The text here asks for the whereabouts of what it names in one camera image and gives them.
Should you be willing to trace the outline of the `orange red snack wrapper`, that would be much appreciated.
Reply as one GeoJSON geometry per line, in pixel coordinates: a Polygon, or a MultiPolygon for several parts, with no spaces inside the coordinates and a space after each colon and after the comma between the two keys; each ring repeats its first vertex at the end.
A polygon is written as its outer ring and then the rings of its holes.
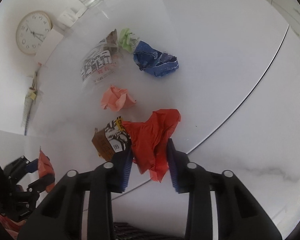
{"type": "MultiPolygon", "coordinates": [[[[42,178],[43,176],[47,174],[53,174],[55,176],[55,171],[53,169],[53,166],[50,162],[50,159],[44,154],[42,149],[39,151],[39,158],[38,158],[38,175],[39,178],[42,178]]],[[[49,193],[52,191],[52,189],[55,186],[55,182],[48,186],[46,188],[46,192],[49,193]]]]}

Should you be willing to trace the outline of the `red paper bag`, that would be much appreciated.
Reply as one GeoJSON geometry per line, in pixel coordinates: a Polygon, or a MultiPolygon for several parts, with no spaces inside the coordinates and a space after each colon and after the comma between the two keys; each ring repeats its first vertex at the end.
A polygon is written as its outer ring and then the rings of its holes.
{"type": "Polygon", "coordinates": [[[149,171],[151,180],[162,182],[168,171],[167,143],[180,121],[177,109],[159,109],[146,122],[122,122],[141,174],[149,171]]]}

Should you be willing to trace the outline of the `brown patterned snack packet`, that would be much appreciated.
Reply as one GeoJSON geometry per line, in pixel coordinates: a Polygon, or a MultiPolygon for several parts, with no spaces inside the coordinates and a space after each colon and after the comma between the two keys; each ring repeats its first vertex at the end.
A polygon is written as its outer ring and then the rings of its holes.
{"type": "Polygon", "coordinates": [[[104,129],[95,129],[92,143],[98,156],[111,161],[116,153],[130,150],[130,135],[123,126],[121,116],[107,123],[104,129]]]}

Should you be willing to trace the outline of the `pink crumpled paper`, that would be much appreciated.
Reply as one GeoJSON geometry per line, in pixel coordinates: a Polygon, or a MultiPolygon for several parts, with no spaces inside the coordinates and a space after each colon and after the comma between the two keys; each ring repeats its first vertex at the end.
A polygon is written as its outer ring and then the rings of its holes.
{"type": "Polygon", "coordinates": [[[136,100],[130,95],[128,89],[111,85],[103,94],[101,107],[118,112],[123,108],[129,108],[136,104],[136,100]]]}

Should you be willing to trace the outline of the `white rectangular box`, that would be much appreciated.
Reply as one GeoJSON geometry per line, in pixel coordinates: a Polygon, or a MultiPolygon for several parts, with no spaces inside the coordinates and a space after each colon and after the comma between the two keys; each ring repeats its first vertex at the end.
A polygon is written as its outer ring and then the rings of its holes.
{"type": "Polygon", "coordinates": [[[63,37],[64,31],[57,25],[54,25],[35,54],[34,60],[39,66],[47,63],[49,57],[61,42],[63,37]]]}

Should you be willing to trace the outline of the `green crumpled paper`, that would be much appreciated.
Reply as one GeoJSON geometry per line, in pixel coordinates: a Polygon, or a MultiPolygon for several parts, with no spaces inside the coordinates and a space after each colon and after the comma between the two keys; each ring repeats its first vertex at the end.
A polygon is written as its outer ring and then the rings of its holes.
{"type": "Polygon", "coordinates": [[[123,28],[119,35],[118,44],[123,50],[133,53],[139,44],[139,38],[129,28],[123,28]]]}

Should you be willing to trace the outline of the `blue crumpled wrapper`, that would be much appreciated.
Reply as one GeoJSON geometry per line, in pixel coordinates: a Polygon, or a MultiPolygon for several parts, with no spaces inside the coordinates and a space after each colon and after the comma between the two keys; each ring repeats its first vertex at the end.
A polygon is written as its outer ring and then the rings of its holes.
{"type": "Polygon", "coordinates": [[[140,41],[134,50],[133,60],[140,71],[154,77],[164,77],[179,68],[176,56],[153,49],[143,41],[140,41]]]}

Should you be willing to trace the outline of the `white wall clock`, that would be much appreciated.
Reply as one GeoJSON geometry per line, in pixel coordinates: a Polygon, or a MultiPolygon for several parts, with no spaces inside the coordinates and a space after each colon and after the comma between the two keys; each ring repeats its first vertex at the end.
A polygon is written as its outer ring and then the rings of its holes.
{"type": "Polygon", "coordinates": [[[39,10],[28,13],[15,33],[19,50],[26,55],[35,55],[52,28],[53,23],[47,13],[39,10]]]}

